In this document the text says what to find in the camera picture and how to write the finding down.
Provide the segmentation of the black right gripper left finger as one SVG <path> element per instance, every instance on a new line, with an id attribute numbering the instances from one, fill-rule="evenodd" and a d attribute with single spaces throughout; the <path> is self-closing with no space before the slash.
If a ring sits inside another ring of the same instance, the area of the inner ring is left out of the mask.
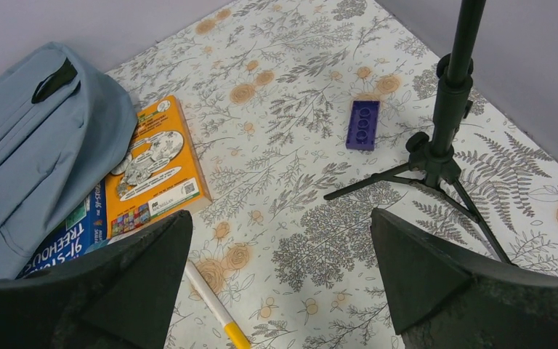
<path id="1" fill-rule="evenodd" d="M 0 280 L 0 348 L 162 348 L 193 235 L 171 214 L 82 257 Z"/>

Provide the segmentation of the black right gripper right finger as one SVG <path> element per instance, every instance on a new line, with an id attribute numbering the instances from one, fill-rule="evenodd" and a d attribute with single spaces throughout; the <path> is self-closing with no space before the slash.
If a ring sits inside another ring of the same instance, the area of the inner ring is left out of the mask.
<path id="1" fill-rule="evenodd" d="M 384 209 L 371 236 L 407 348 L 558 348 L 558 277 L 433 236 Z"/>

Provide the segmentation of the blue student backpack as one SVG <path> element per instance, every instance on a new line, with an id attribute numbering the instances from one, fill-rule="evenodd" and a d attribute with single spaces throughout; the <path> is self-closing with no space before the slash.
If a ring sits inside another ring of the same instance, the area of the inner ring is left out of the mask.
<path id="1" fill-rule="evenodd" d="M 0 75 L 0 279 L 123 160 L 136 125 L 129 93 L 64 44 Z"/>

